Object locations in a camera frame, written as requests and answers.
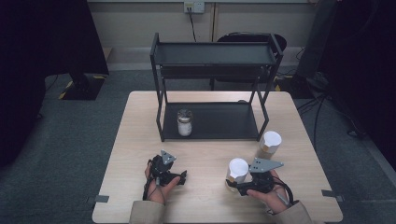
person's hand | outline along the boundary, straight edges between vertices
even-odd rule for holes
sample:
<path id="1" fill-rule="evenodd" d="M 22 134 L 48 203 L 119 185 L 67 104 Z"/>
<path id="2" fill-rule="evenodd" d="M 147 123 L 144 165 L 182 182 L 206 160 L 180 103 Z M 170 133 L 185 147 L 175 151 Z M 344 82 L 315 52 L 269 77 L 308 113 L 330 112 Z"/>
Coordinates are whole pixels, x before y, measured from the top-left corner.
<path id="1" fill-rule="evenodd" d="M 279 176 L 274 170 L 270 172 L 272 176 L 279 178 Z M 280 181 L 276 178 L 274 178 L 274 181 L 280 183 Z M 283 197 L 286 200 L 288 199 L 285 189 L 279 185 L 275 185 L 274 189 L 269 193 L 261 193 L 253 189 L 247 190 L 247 195 L 259 199 L 262 202 L 265 202 L 267 206 L 274 212 L 274 214 L 281 213 L 286 209 L 288 209 L 288 207 L 285 205 L 284 202 L 282 202 L 282 200 L 279 198 L 277 194 L 281 195 L 281 197 Z"/>
<path id="2" fill-rule="evenodd" d="M 151 162 L 148 163 L 148 167 L 146 168 L 145 175 L 146 178 L 149 178 L 149 169 L 151 167 Z M 165 204 L 166 199 L 168 198 L 168 194 L 172 188 L 174 188 L 178 181 L 180 181 L 180 176 L 177 176 L 169 182 L 166 186 L 157 186 L 155 184 L 155 179 L 149 183 L 148 186 L 148 200 L 155 203 Z"/>

person's arm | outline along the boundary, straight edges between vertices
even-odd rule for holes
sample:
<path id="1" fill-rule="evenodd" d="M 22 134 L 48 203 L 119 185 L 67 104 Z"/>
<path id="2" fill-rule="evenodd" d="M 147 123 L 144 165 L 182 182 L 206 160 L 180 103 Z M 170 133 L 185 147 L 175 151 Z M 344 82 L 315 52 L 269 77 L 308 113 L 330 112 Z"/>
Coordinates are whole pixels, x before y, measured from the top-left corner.
<path id="1" fill-rule="evenodd" d="M 150 166 L 151 163 L 146 168 L 146 178 L 149 177 Z M 180 177 L 177 176 L 164 187 L 157 186 L 155 180 L 152 180 L 148 187 L 147 201 L 134 201 L 129 223 L 163 223 L 166 199 L 171 189 L 177 185 L 179 180 Z"/>
<path id="2" fill-rule="evenodd" d="M 271 171 L 271 175 L 276 177 L 276 179 L 279 179 L 279 176 L 274 170 Z M 273 218 L 276 224 L 313 223 L 302 203 L 297 201 L 294 205 L 291 205 L 287 202 L 288 196 L 286 191 L 279 185 L 276 185 L 273 191 L 269 193 L 261 193 L 256 190 L 249 189 L 247 194 L 267 204 L 274 213 Z"/>

black metal shelf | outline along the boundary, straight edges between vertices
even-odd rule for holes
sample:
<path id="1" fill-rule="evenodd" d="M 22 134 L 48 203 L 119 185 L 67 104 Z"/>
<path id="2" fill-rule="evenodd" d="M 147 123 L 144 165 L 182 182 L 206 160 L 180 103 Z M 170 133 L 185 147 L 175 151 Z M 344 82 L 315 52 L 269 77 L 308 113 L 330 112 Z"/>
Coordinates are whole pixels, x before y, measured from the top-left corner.
<path id="1" fill-rule="evenodd" d="M 247 139 L 259 141 L 269 121 L 265 101 L 283 52 L 273 35 L 262 43 L 166 43 L 155 34 L 150 52 L 151 67 L 158 97 L 157 125 L 165 139 Z M 259 76 L 269 70 L 264 96 L 259 90 Z M 189 78 L 253 79 L 248 102 L 178 103 L 168 102 L 166 79 Z M 258 131 L 251 103 L 257 92 L 264 123 Z M 163 127 L 160 122 L 164 99 Z M 178 134 L 177 111 L 188 108 L 193 114 L 191 135 Z"/>
<path id="2" fill-rule="evenodd" d="M 192 132 L 178 134 L 177 111 L 192 111 Z M 168 103 L 163 120 L 165 139 L 252 139 L 256 140 L 256 121 L 249 103 Z"/>

gray carpet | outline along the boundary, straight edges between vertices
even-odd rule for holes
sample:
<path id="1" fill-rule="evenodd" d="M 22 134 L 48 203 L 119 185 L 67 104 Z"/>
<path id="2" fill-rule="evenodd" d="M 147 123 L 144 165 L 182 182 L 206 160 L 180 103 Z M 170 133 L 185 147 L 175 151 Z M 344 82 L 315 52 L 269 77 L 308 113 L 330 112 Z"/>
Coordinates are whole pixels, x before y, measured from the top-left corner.
<path id="1" fill-rule="evenodd" d="M 40 119 L 21 155 L 0 170 L 0 223 L 92 223 L 94 204 L 131 91 L 152 91 L 150 71 L 113 71 L 95 101 L 62 101 L 70 81 L 46 79 Z M 172 81 L 168 90 L 209 91 L 208 80 Z M 248 91 L 249 84 L 216 83 L 218 91 Z M 294 100 L 296 106 L 307 100 Z M 302 115 L 314 141 L 318 104 Z M 319 160 L 344 214 L 342 223 L 395 223 L 396 188 L 367 146 L 347 135 L 348 122 L 330 100 L 318 117 Z"/>

white paper cup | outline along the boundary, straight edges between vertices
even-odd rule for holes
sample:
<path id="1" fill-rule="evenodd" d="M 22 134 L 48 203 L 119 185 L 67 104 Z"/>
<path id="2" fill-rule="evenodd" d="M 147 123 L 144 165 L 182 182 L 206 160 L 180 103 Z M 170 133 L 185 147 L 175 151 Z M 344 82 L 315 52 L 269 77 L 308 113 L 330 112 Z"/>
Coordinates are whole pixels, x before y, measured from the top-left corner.
<path id="1" fill-rule="evenodd" d="M 238 184 L 243 183 L 248 174 L 248 163 L 240 158 L 235 158 L 228 164 L 226 179 L 230 182 L 236 182 Z M 237 191 L 235 188 L 228 186 L 226 181 L 226 186 L 231 191 Z"/>
<path id="2" fill-rule="evenodd" d="M 279 133 L 274 131 L 268 131 L 264 133 L 262 135 L 262 139 L 260 140 L 260 146 L 257 150 L 256 157 L 271 160 L 272 156 L 274 156 L 281 143 L 282 137 L 279 135 Z"/>

